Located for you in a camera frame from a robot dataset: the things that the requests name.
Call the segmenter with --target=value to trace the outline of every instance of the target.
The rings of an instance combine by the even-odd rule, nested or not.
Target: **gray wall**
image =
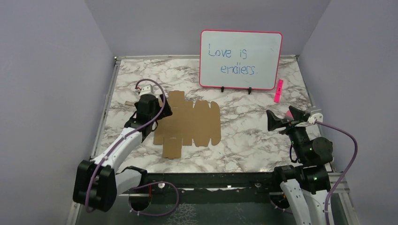
[[[63,224],[113,54],[83,0],[0,3],[0,224]]]
[[[347,179],[361,224],[396,224],[398,1],[331,0],[299,65],[325,122],[351,132]],[[343,170],[352,141],[327,128]]]
[[[112,52],[199,54],[204,29],[283,33],[300,54],[330,0],[85,0]]]

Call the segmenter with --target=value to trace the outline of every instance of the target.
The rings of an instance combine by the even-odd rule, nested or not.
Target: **pink marker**
[[[281,98],[282,86],[283,86],[283,80],[279,79],[278,86],[276,88],[275,98],[274,98],[274,102],[276,102],[276,103],[278,103],[279,99]]]

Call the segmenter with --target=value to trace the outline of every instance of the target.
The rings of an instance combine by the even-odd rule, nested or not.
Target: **marble pattern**
[[[299,66],[295,58],[281,59],[278,79],[284,79],[280,102],[274,103],[275,90],[204,89],[199,85],[198,59],[122,60],[105,130],[98,154],[120,134],[124,123],[135,111],[125,101],[138,101],[134,85],[142,78],[161,84],[166,92],[185,91],[185,99],[215,101],[221,110],[221,142],[208,147],[183,146],[182,157],[162,158],[162,145],[153,145],[153,133],[123,162],[121,169],[134,165],[150,173],[200,172],[270,172],[275,166],[292,164],[289,159],[288,136],[267,131],[265,111],[281,117],[288,106],[305,109],[310,106]],[[161,92],[155,88],[155,94]],[[310,138],[319,136],[317,126],[308,127]]]

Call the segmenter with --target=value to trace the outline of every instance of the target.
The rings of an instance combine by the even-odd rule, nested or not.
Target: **cardboard tab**
[[[158,121],[153,143],[163,144],[163,157],[180,158],[182,146],[216,145],[221,140],[220,107],[216,102],[185,101],[183,91],[168,93],[172,116]]]

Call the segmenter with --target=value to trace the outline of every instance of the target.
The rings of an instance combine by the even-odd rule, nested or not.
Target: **pink border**
[[[282,50],[282,42],[283,42],[283,35],[280,32],[273,32],[273,31],[248,31],[248,30],[202,30],[200,33],[200,54],[199,54],[199,85],[204,87],[204,88],[221,88],[221,86],[204,86],[200,83],[200,58],[202,56],[202,33],[204,31],[226,31],[226,32],[248,32],[248,33],[270,33],[270,34],[280,34],[281,35],[281,47],[279,48],[279,58],[278,58],[278,64],[276,67],[276,74],[275,74],[275,82],[274,82],[274,87],[271,89],[264,89],[264,88],[253,88],[252,90],[273,90],[276,86],[276,77],[278,75],[278,68],[279,68],[279,59],[281,58],[281,50]],[[224,87],[224,88],[229,88],[229,89],[248,89],[248,87],[244,88],[239,88],[239,87]]]

